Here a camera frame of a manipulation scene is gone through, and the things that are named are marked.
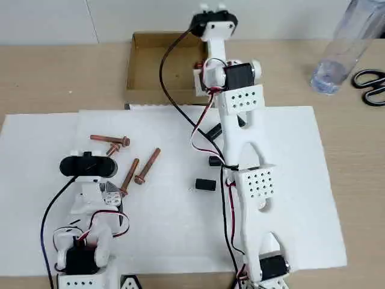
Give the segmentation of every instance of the black scissors handle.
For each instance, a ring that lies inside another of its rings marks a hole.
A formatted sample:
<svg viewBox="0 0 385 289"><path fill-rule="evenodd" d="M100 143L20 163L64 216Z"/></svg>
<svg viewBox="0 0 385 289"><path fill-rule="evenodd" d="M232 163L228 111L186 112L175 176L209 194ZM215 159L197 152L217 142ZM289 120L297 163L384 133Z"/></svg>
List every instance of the black scissors handle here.
<svg viewBox="0 0 385 289"><path fill-rule="evenodd" d="M358 78L362 75L375 75L376 79L366 81L366 82L358 82ZM372 107L382 107L385 105L385 101L373 101L371 97L373 95L378 95L382 92L385 92L385 73L376 69L365 69L357 72L351 79L351 85L357 89L365 89L368 87L372 87L373 89L364 93L362 96L362 101L367 105Z"/></svg>

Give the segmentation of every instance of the brown cardboard box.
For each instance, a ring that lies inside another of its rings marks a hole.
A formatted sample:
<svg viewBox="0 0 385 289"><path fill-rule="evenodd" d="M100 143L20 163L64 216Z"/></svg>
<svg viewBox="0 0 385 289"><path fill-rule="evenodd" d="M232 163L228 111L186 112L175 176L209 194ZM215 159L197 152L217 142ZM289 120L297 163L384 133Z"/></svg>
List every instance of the brown cardboard box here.
<svg viewBox="0 0 385 289"><path fill-rule="evenodd" d="M130 104L169 104L159 83L159 64L181 33L134 33L128 67L126 99ZM207 58L206 46L189 34L170 53L164 67L164 84L178 104L201 104L195 96L193 67Z"/></svg>

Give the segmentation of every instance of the screw head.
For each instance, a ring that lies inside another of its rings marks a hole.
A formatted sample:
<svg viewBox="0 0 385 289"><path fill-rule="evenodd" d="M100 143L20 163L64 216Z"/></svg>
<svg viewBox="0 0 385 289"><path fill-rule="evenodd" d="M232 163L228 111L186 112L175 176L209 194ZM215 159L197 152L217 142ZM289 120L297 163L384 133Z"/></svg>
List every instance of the screw head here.
<svg viewBox="0 0 385 289"><path fill-rule="evenodd" d="M135 181L138 185L141 185L141 184L143 184L143 183L146 182L146 181L145 181L143 178L141 178L140 176L135 176L134 181Z"/></svg>
<svg viewBox="0 0 385 289"><path fill-rule="evenodd" d="M128 137L122 138L122 146L125 148L130 145L130 139Z"/></svg>

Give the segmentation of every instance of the white foam board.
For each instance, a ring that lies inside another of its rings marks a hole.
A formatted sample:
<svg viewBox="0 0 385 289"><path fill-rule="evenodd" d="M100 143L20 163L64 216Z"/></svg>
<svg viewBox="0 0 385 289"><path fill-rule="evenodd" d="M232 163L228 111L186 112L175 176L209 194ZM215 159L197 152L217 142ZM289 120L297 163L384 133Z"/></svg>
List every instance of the white foam board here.
<svg viewBox="0 0 385 289"><path fill-rule="evenodd" d="M67 182L58 164L72 148L77 115L18 114L5 118L0 135L2 276L46 274L40 224L48 203ZM56 257L51 233L68 212L68 197L64 194L59 198L48 216L46 245L51 263Z"/></svg>
<svg viewBox="0 0 385 289"><path fill-rule="evenodd" d="M201 111L194 107L183 109L193 119ZM285 172L284 186L293 201L303 200L307 206L303 208L308 213L306 218L298 208L292 208L297 211L291 215L290 230L299 235L296 242L301 249L296 269L345 265L345 248L312 109L270 108L266 118L274 162ZM217 121L217 111L211 110L202 129L209 129ZM69 151L108 148L105 143L90 141L90 134L131 138L131 145L115 157L119 170L112 182L117 185L135 157L141 160L141 169L155 147L162 149L146 183L131 183L123 201L131 230L114 240L121 273L232 270L224 244L220 192L194 189L196 178L218 179L219 171L208 167L207 155L190 148L190 132L190 125L173 108L82 111L79 116L8 116L0 136L0 229L8 236L0 238L0 247L7 248L0 250L0 258L9 261L0 263L0 275L46 274L39 242L43 211L67 181L58 164ZM197 144L209 146L199 136ZM298 185L304 177L307 181ZM59 199L49 215L46 245L51 265L55 262L51 232L65 222L75 186ZM238 237L236 245L240 246Z"/></svg>
<svg viewBox="0 0 385 289"><path fill-rule="evenodd" d="M197 119L202 110L183 109L192 119ZM289 216L282 216L290 218L286 232L293 232L298 251L298 262L292 269L344 266L345 247L312 108L269 108L264 114L267 140L262 140L261 147L270 144L269 160L280 166L281 186L292 202ZM211 110L202 130L217 122L218 112ZM106 144L89 140L90 134L131 138L130 147L114 157L120 168L112 179L117 185L134 158L141 160L140 170L154 148L162 149L147 182L142 186L131 183L129 196L124 199L132 227L115 247L123 273L232 269L223 237L219 186L215 193L194 189L196 178L218 180L219 170L208 166L206 154L189 146L190 133L191 126L174 108L80 112L77 148L107 149ZM197 144L210 146L200 136ZM241 162L252 163L251 156L252 151L247 149Z"/></svg>

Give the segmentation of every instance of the copper screw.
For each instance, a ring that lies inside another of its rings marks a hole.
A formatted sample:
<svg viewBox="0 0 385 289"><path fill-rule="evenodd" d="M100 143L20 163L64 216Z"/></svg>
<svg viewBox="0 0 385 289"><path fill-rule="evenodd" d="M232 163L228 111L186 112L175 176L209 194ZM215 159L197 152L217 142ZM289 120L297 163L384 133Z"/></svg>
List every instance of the copper screw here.
<svg viewBox="0 0 385 289"><path fill-rule="evenodd" d="M156 148L154 153L152 154L152 156L150 157L149 161L147 162L147 164L144 166L143 170L140 172L139 175L136 175L135 176L135 179L134 181L138 184L138 185L141 185L145 182L144 180L144 177L147 175L147 173L149 172L149 170L151 169L152 167L152 164L155 162L156 158L158 157L158 155L161 153L161 149L160 148Z"/></svg>
<svg viewBox="0 0 385 289"><path fill-rule="evenodd" d="M115 152L118 152L120 149L120 145L117 143L111 143L110 149L106 152L108 157L112 156Z"/></svg>
<svg viewBox="0 0 385 289"><path fill-rule="evenodd" d="M106 141L108 143L118 143L122 145L124 148L130 145L130 139L127 136L118 138L118 137L105 137L103 135L92 134L90 135L90 139Z"/></svg>
<svg viewBox="0 0 385 289"><path fill-rule="evenodd" d="M130 167L130 170L128 171L128 174L126 175L125 181L122 183L122 187L120 188L120 191L123 197L128 195L127 187L128 187L128 184L131 182L132 177L134 176L134 173L135 173L135 170L137 169L138 164L139 164L139 159L138 158L134 159Z"/></svg>

